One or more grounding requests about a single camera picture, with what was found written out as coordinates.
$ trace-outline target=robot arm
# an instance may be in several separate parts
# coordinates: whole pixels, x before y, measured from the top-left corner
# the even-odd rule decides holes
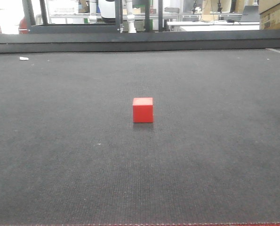
[[[113,1],[110,2],[110,3],[112,3],[111,5],[105,5],[105,4],[103,5],[102,4],[103,1],[105,1],[105,3],[108,2],[106,0],[100,0],[99,6],[101,6],[101,7],[102,6],[106,6],[106,7],[111,6],[112,9],[109,11],[114,13],[115,8],[114,8]],[[127,8],[128,33],[136,33],[135,15],[133,15],[133,11],[132,11],[132,0],[125,0],[125,2],[126,2],[126,8]],[[103,14],[103,9],[104,9],[103,7],[100,9],[101,14]],[[89,21],[90,21],[90,23],[97,22],[97,0],[89,0]]]
[[[135,15],[132,11],[132,0],[125,0],[127,9],[128,33],[136,33]]]
[[[97,22],[97,0],[89,0],[89,22]]]

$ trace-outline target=black bar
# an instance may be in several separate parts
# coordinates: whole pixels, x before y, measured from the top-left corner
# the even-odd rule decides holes
[[[164,31],[163,29],[163,0],[159,0],[159,32]]]
[[[120,32],[120,28],[121,28],[121,3],[122,0],[115,0],[115,10],[116,10],[116,27],[117,27],[117,31]]]
[[[204,49],[261,49],[280,48],[280,40],[208,40],[180,42],[136,42],[136,43],[13,43],[0,44],[0,53],[43,53],[43,52],[130,52],[170,51]]]
[[[34,13],[30,0],[23,0],[24,17],[27,23],[27,29],[30,30],[32,25],[35,25]]]
[[[116,24],[49,24],[49,26],[32,26],[30,34],[77,34],[77,33],[118,33],[120,32],[120,27]]]
[[[145,2],[145,32],[150,31],[150,0]]]
[[[48,18],[47,18],[47,11],[46,11],[46,5],[44,0],[40,0],[40,9],[41,9],[41,17],[42,17],[42,23],[47,26],[48,25]]]

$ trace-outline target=dark gray mat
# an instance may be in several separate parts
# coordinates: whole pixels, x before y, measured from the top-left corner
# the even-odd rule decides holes
[[[280,222],[280,54],[27,56],[0,55],[0,224]]]

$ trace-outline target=red block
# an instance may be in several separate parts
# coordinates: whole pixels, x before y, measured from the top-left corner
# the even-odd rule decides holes
[[[134,98],[134,123],[153,123],[152,97]]]

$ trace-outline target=cardboard box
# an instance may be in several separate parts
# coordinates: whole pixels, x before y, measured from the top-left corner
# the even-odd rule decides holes
[[[201,15],[201,20],[203,20],[203,21],[218,20],[218,15]]]
[[[79,13],[89,12],[89,7],[86,0],[80,0],[81,5],[79,5]]]
[[[259,14],[280,4],[280,0],[259,0]]]
[[[245,4],[247,3],[248,6],[253,6],[254,0],[237,0],[236,1],[236,7],[235,7],[235,12],[237,13],[242,13],[245,7]]]
[[[133,8],[132,9],[133,14],[137,15],[137,14],[141,14],[141,8]],[[127,15],[127,9],[123,9],[123,15]]]
[[[261,30],[280,29],[280,4],[263,12],[260,19]]]

